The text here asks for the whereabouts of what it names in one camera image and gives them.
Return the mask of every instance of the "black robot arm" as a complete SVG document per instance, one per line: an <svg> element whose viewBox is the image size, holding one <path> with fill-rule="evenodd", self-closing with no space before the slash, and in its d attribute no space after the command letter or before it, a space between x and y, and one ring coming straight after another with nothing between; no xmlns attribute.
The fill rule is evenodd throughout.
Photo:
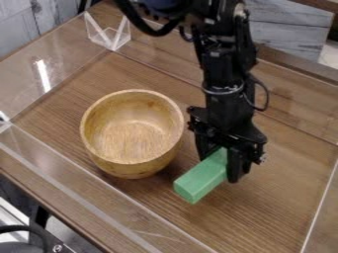
<svg viewBox="0 0 338 253"><path fill-rule="evenodd" d="M178 26L187 23L192 38L179 33L186 41L194 42L197 57L204 70L202 89L206 107L190 107L189 129L196 134L196 144L201 160L220 148L228 148L229 181L237 183L252 170L253 162L265 160L268 138L253 123L256 110L269 107L270 94L265 84L250 70L257 64L257 47L252 39L250 13L244 0L139 0L139 7L155 17L169 19L169 23L155 31L126 0L115 0L134 25L150 36L165 36ZM268 102L256 105L256 88L264 87Z"/></svg>

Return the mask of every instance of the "green block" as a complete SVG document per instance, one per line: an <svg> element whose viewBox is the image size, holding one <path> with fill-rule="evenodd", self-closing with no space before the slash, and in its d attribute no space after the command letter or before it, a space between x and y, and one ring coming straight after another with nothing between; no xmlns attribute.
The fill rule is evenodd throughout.
<svg viewBox="0 0 338 253"><path fill-rule="evenodd" d="M198 201L228 179L228 150L220 148L174 181L175 192L192 203Z"/></svg>

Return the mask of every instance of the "black cable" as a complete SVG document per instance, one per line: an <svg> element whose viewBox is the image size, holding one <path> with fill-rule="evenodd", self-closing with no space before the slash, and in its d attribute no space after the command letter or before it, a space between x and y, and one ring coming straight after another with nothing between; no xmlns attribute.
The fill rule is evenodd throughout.
<svg viewBox="0 0 338 253"><path fill-rule="evenodd" d="M179 26L178 31L179 31L179 35L181 35L181 37L183 38L185 41L194 42L194 37L193 36L189 37L186 32L185 32L185 26Z"/></svg>
<svg viewBox="0 0 338 253"><path fill-rule="evenodd" d="M133 22L134 26L150 36L154 37L166 36L174 30L174 28L181 22L179 19L171 20L166 25L163 25L163 27L159 30L155 30L146 23L129 0L115 0L115 3L118 4L118 7L121 8L122 12Z"/></svg>
<svg viewBox="0 0 338 253"><path fill-rule="evenodd" d="M250 105L256 110L258 110L260 112L265 112L265 111L269 109L269 106L270 106L270 90L269 90L266 84L265 84L260 79L257 79L257 78L254 77L254 75L250 75L250 79L256 82L256 85L260 85L260 86L264 88L264 90L265 90L265 92L266 92L266 103L265 103L265 106L261 107L261 108L257 107L256 102L252 102L252 101L250 101L250 99L249 99L246 93L244 94L244 95L245 95L245 99L246 99L249 105Z"/></svg>

